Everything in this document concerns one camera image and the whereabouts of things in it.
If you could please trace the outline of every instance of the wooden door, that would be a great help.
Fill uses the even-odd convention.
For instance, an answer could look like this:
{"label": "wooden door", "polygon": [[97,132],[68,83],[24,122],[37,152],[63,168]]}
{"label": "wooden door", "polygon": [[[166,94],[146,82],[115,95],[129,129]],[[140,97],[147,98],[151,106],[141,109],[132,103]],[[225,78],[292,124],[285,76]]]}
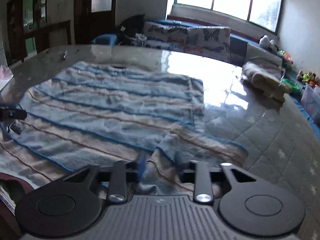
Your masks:
{"label": "wooden door", "polygon": [[11,59],[23,60],[27,57],[27,48],[23,38],[23,0],[11,0],[7,3],[7,26]]}
{"label": "wooden door", "polygon": [[76,44],[89,44],[95,37],[111,33],[115,27],[116,0],[111,10],[92,12],[92,0],[74,0]]}

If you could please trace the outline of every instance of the folded blanket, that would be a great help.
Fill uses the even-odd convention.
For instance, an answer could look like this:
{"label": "folded blanket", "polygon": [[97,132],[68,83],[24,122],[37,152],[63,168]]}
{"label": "folded blanket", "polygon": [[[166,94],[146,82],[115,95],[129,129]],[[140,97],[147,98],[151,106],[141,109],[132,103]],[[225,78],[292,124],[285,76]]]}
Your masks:
{"label": "folded blanket", "polygon": [[148,168],[137,192],[191,192],[177,179],[176,154],[210,166],[241,166],[247,157],[241,145],[203,134],[203,84],[188,76],[78,62],[28,89],[19,106],[28,112],[16,121],[22,133],[1,124],[0,172],[34,188],[144,152]]}
{"label": "folded blanket", "polygon": [[290,93],[292,88],[280,82],[281,71],[278,67],[271,68],[270,63],[257,65],[247,62],[242,67],[242,74],[255,88],[261,89],[266,96],[284,102],[284,94]]}

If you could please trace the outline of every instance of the striped towel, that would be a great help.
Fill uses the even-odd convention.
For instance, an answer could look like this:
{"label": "striped towel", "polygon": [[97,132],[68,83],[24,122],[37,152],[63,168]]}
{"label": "striped towel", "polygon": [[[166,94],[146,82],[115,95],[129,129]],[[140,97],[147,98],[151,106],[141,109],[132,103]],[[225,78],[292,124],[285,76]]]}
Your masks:
{"label": "striped towel", "polygon": [[177,153],[210,166],[241,166],[247,157],[242,146],[203,134],[203,84],[188,76],[78,62],[28,89],[19,106],[28,112],[16,121],[22,133],[1,124],[0,172],[34,188],[144,152],[145,185],[137,191],[153,184],[164,193],[191,192],[175,173]]}

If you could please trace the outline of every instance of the windowsill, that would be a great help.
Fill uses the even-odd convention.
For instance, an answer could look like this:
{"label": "windowsill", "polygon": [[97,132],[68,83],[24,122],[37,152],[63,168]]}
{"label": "windowsill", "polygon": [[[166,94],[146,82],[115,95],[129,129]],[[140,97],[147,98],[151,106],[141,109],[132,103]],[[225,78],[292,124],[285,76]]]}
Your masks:
{"label": "windowsill", "polygon": [[174,4],[171,9],[170,16],[183,17],[190,20],[207,22],[217,26],[228,26],[232,30],[260,40],[264,35],[268,35],[271,40],[278,41],[275,33],[260,27],[254,23],[226,15],[224,13],[204,9],[200,7]]}

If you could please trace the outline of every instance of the toy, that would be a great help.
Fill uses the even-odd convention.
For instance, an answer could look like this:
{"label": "toy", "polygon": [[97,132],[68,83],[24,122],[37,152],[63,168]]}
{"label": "toy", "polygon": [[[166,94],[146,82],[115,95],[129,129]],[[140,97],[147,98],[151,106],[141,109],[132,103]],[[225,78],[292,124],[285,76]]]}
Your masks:
{"label": "toy", "polygon": [[283,59],[288,62],[289,64],[293,65],[293,61],[291,60],[291,55],[284,51],[284,50],[279,50],[277,53],[279,56],[283,57]]}
{"label": "toy", "polygon": [[320,85],[320,76],[309,71],[308,73],[303,73],[302,70],[299,71],[297,75],[297,80],[301,81],[303,84],[309,84],[312,88],[316,85]]}
{"label": "toy", "polygon": [[264,35],[259,42],[260,47],[266,49],[266,50],[271,50],[274,53],[278,53],[278,48],[276,46],[276,41],[275,40],[270,40],[267,35]]}

